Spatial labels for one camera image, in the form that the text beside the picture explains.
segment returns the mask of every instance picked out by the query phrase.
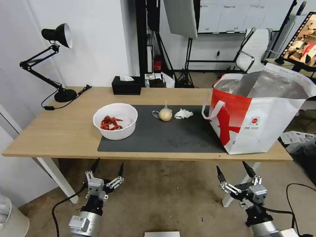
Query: gray desk mat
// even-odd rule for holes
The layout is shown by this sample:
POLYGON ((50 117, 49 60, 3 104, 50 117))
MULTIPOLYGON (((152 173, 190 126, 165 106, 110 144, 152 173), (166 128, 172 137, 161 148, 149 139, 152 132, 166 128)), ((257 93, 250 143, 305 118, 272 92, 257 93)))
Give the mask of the gray desk mat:
POLYGON ((201 115, 202 106, 168 106, 172 114, 180 108, 193 112, 186 119, 168 122, 154 118, 151 112, 163 105, 133 105, 138 111, 135 131, 122 140, 101 138, 98 151, 107 152, 225 152, 212 126, 201 115))

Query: white bowl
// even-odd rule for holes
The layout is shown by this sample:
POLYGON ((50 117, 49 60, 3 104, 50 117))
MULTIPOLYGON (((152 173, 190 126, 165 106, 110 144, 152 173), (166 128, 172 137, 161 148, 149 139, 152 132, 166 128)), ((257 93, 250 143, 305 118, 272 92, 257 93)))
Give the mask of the white bowl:
POLYGON ((130 136, 136 127, 137 120, 137 110, 129 105, 122 103, 109 104, 101 109, 99 109, 93 115, 93 124, 99 129, 100 133, 107 139, 110 140, 120 140, 127 138, 130 136), (101 128, 101 122, 105 116, 116 117, 117 119, 121 119, 123 121, 117 121, 118 125, 121 125, 123 128, 120 130, 104 130, 101 128))

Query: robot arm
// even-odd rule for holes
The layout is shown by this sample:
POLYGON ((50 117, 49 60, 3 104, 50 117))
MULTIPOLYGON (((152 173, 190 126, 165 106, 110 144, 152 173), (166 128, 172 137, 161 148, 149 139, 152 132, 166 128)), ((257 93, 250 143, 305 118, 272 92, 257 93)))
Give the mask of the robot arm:
POLYGON ((262 185, 261 176, 257 176, 254 170, 243 161, 244 168, 251 178, 251 182, 231 185, 217 166, 217 177, 220 188, 240 201, 241 207, 246 211, 248 218, 246 225, 252 228, 254 237, 283 237, 282 233, 274 226, 273 218, 263 208, 267 197, 267 189, 262 185))
POLYGON ((120 167, 118 177, 115 179, 101 179, 93 176, 92 171, 86 171, 88 199, 85 206, 80 210, 80 216, 72 216, 69 222, 70 232, 73 237, 91 236, 96 237, 97 230, 100 224, 100 219, 103 214, 103 204, 107 201, 109 193, 113 192, 116 188, 122 185, 123 164, 120 167))

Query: logo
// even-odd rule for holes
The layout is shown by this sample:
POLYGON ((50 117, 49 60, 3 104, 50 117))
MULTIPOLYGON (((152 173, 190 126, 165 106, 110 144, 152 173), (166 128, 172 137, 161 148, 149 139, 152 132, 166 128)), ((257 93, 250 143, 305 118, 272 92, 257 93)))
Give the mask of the logo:
POLYGON ((260 121, 260 117, 257 117, 257 116, 252 117, 250 119, 250 125, 258 125, 259 121, 260 121))

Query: black tissue box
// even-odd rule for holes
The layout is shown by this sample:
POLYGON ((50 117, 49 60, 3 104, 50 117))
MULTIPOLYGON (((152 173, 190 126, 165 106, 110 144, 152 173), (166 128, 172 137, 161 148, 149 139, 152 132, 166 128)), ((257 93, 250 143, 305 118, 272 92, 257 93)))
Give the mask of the black tissue box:
POLYGON ((134 81, 121 81, 119 76, 115 76, 112 81, 113 94, 141 94, 141 77, 132 77, 134 81))

